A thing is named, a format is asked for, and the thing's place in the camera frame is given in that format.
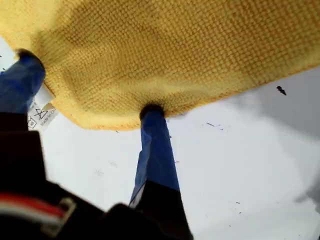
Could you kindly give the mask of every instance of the red stripe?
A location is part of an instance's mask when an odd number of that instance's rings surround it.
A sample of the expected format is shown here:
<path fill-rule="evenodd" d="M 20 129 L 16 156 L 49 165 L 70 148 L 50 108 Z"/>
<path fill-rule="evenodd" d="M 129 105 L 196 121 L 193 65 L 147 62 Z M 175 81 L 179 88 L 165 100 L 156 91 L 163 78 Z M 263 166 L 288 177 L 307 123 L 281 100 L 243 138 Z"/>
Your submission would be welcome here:
<path fill-rule="evenodd" d="M 58 217 L 63 217 L 65 214 L 65 212 L 62 209 L 56 206 L 52 206 L 36 198 L 22 196 L 18 194 L 0 193 L 0 203 L 1 202 L 32 208 L 40 212 L 56 215 Z"/>

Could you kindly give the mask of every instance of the white tag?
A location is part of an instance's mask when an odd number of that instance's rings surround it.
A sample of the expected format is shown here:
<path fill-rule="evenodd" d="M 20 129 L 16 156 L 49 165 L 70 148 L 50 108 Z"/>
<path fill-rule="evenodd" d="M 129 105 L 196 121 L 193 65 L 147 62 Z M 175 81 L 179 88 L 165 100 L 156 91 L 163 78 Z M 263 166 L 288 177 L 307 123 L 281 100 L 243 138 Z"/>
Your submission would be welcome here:
<path fill-rule="evenodd" d="M 49 123 L 59 114 L 55 108 L 48 110 L 41 109 L 33 100 L 28 112 L 28 128 L 29 130 L 44 131 Z"/>

